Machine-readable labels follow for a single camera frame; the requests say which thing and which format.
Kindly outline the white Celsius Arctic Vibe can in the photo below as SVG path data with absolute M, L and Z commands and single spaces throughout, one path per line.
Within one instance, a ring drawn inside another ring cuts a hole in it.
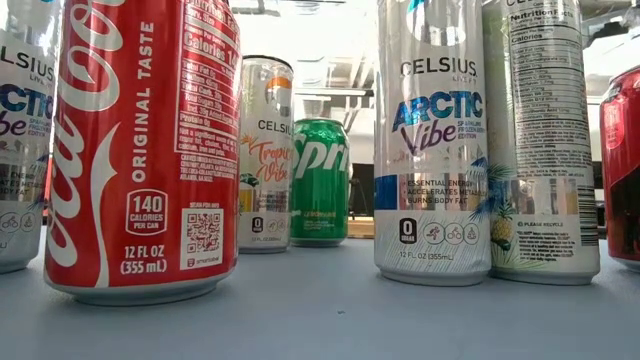
M 491 267 L 481 0 L 378 0 L 374 261 L 470 286 Z
M 0 274 L 39 249 L 62 0 L 0 0 Z

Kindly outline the wooden slatted shelf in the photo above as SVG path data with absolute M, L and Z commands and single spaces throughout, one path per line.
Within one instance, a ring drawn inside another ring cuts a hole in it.
M 348 237 L 359 239 L 373 239 L 375 237 L 374 219 L 372 217 L 349 218 Z

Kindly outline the green Sprite can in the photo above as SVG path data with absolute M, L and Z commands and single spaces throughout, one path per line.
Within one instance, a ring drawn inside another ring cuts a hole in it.
M 335 247 L 347 237 L 349 153 L 341 122 L 307 118 L 294 124 L 292 245 Z

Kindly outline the blue grey table mat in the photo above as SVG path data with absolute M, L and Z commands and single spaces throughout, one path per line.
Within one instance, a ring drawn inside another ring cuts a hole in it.
M 640 274 L 603 257 L 588 286 L 412 286 L 349 239 L 243 255 L 196 299 L 98 307 L 34 260 L 0 275 L 0 360 L 640 360 Z

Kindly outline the white Celsius Tropical Vibe can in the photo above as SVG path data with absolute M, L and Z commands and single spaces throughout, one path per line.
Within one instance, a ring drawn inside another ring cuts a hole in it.
M 494 277 L 587 285 L 600 271 L 578 0 L 482 4 Z
M 246 55 L 239 136 L 242 253 L 284 252 L 290 243 L 293 69 L 284 60 Z

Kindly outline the red Coca-Cola can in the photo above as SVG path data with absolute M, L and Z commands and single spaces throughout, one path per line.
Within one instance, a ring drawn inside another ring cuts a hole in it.
M 97 305 L 206 294 L 238 256 L 229 0 L 65 0 L 44 278 Z
M 640 65 L 610 80 L 600 134 L 608 253 L 640 273 Z

